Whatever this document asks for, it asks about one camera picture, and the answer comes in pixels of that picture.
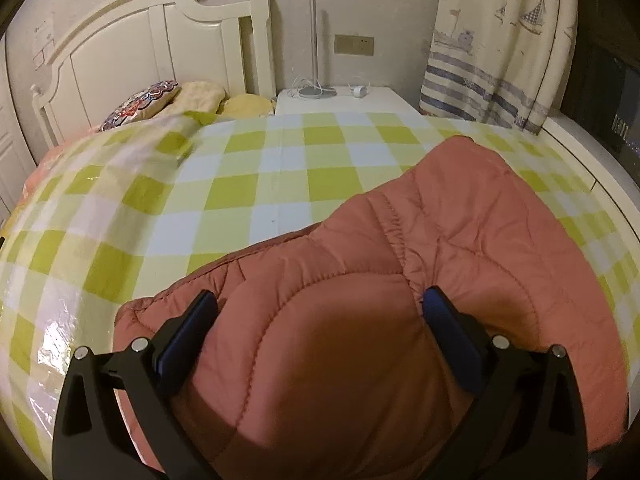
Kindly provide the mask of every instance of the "white bedside table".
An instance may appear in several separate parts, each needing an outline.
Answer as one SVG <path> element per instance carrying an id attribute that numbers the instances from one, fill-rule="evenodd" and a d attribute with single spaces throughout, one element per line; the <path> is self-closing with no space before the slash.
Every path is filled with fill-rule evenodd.
<path id="1" fill-rule="evenodd" d="M 415 108 L 391 88 L 371 87 L 369 88 L 369 93 L 361 99 L 355 98 L 348 86 L 336 86 L 334 88 L 338 91 L 338 95 L 327 99 L 289 97 L 289 91 L 283 90 L 278 95 L 276 115 L 314 112 L 385 112 L 420 115 Z"/>

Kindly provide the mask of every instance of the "switch plate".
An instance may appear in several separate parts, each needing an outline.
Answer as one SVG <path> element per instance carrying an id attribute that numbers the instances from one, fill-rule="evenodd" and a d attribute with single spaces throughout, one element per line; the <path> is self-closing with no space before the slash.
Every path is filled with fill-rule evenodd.
<path id="1" fill-rule="evenodd" d="M 353 54 L 354 56 L 373 56 L 374 41 L 374 38 L 369 36 L 336 34 L 334 52 L 336 54 Z"/>

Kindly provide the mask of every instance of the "checkered bedspread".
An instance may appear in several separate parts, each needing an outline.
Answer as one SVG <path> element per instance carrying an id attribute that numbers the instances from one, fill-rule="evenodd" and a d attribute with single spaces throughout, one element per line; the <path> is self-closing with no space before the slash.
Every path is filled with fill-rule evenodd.
<path id="1" fill-rule="evenodd" d="M 0 407 L 50 475 L 70 349 L 111 349 L 121 303 L 230 251 L 321 221 L 447 137 L 495 150 L 581 247 L 607 295 L 629 377 L 640 367 L 638 265 L 589 190 L 529 134 L 393 114 L 142 121 L 80 140 L 11 218 L 0 251 Z"/>

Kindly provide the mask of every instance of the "sailboat print curtain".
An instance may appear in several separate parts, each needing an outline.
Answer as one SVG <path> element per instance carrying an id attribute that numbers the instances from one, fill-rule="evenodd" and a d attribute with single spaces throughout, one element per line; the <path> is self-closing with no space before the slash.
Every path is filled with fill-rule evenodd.
<path id="1" fill-rule="evenodd" d="M 578 0 L 440 0 L 425 115 L 537 133 L 570 63 Z"/>

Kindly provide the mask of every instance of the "metal screw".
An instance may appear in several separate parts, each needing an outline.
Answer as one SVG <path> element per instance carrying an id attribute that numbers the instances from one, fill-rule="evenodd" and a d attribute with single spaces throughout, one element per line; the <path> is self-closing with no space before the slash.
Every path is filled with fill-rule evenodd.
<path id="1" fill-rule="evenodd" d="M 564 348 L 564 346 L 562 345 L 553 345 L 551 347 L 551 352 L 559 359 L 566 357 L 566 348 Z"/>
<path id="2" fill-rule="evenodd" d="M 74 357 L 78 360 L 84 359 L 88 355 L 89 355 L 89 349 L 86 346 L 78 347 L 74 352 Z"/>
<path id="3" fill-rule="evenodd" d="M 491 343 L 500 350 L 506 350 L 507 348 L 509 348 L 509 346 L 511 346 L 509 340 L 503 335 L 494 335 L 494 337 L 491 339 Z"/>
<path id="4" fill-rule="evenodd" d="M 131 343 L 131 349 L 134 352 L 142 352 L 146 347 L 149 346 L 149 339 L 146 337 L 139 337 L 133 340 Z"/>

